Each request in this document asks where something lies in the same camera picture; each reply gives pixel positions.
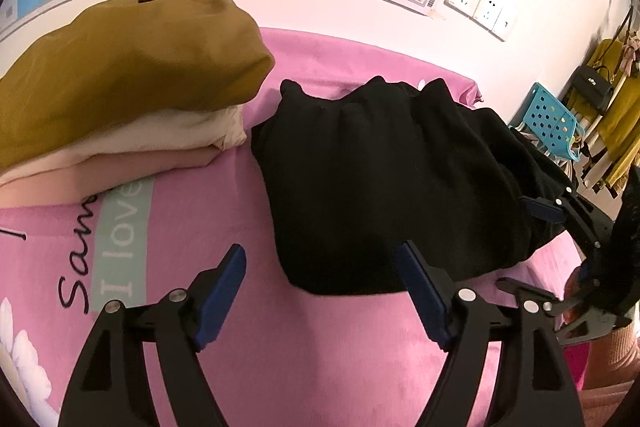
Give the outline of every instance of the cream folded cloth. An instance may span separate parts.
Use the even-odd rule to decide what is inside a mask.
[[[185,150],[209,145],[226,150],[241,145],[245,139],[239,105],[217,111],[165,109],[12,167],[0,175],[0,185],[70,167],[97,154]]]
[[[83,162],[41,172],[0,187],[0,208],[80,203],[92,194],[171,169],[204,167],[220,154],[215,146],[186,151],[97,154]]]

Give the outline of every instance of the folded clothes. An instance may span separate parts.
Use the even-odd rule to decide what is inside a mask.
[[[232,0],[109,0],[36,40],[0,82],[0,171],[158,110],[251,100],[274,60]]]
[[[0,185],[70,167],[97,154],[185,150],[209,145],[226,150],[241,145],[245,139],[239,105],[218,111],[164,109],[17,165],[0,175]]]
[[[87,196],[158,172],[204,167],[220,154],[215,146],[184,151],[98,154],[54,171],[14,180],[0,187],[0,208],[79,203]]]

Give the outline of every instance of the black handbag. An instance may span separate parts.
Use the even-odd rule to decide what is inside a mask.
[[[598,71],[590,66],[578,67],[571,76],[571,85],[598,114],[605,114],[613,96],[613,86]]]
[[[618,69],[620,68],[620,64],[622,62],[622,57],[625,53],[624,46],[622,48],[622,53],[620,54],[620,58],[618,59],[618,64],[616,66],[616,70],[613,71],[613,74],[610,74],[609,70],[606,67],[601,66],[602,59],[607,54],[607,52],[611,49],[613,43],[620,35],[622,28],[626,27],[626,37],[625,43],[629,40],[629,33],[631,32],[631,21],[633,19],[634,7],[633,5],[629,8],[628,13],[626,14],[625,20],[622,22],[618,31],[611,39],[610,44],[607,46],[600,55],[600,58],[596,60],[594,64],[594,68],[590,66],[580,66],[572,74],[570,82],[571,86],[575,87],[577,91],[582,95],[582,97],[589,102],[589,104],[598,112],[599,115],[604,116],[609,108],[609,102],[611,102],[611,97],[613,96],[613,85],[611,81],[616,77],[616,73],[618,73]],[[609,80],[605,79],[600,73],[599,70],[604,69],[607,71],[607,76]]]

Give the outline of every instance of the white flower print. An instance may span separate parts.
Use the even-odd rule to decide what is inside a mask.
[[[56,427],[58,413],[47,403],[51,382],[38,365],[38,354],[27,332],[22,330],[14,338],[14,316],[7,298],[0,304],[0,369],[38,425]]]

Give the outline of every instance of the mustard yellow garment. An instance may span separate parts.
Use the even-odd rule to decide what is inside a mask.
[[[596,64],[596,61],[606,50],[610,42],[611,39],[606,39],[600,43],[588,62],[589,66],[594,66],[594,64]],[[609,70],[610,73],[613,73],[617,67],[621,53],[622,42],[615,41],[603,59],[596,65],[602,64],[607,67],[607,70]],[[607,78],[606,70],[601,69],[598,70],[598,72],[604,78]],[[621,76],[621,72],[616,74],[615,79],[613,80],[614,86],[620,81]],[[575,109],[590,121],[594,121],[597,117],[597,113],[593,107],[591,107],[591,105],[583,99],[575,89],[572,89],[569,94],[567,107],[569,109]],[[596,127],[596,131],[600,134],[600,137],[607,146],[609,156],[614,163],[613,168],[605,178],[605,181],[609,186],[613,186],[613,184],[620,179],[620,176],[628,170],[636,156],[636,153],[638,152],[636,146],[640,139],[640,125],[638,125],[639,118],[640,79],[630,76],[625,81],[625,84],[622,86],[622,89],[620,89],[620,92],[613,104],[609,107],[607,113]]]
[[[109,0],[36,40],[0,80],[0,171],[166,108],[251,100],[273,68],[232,0]]]

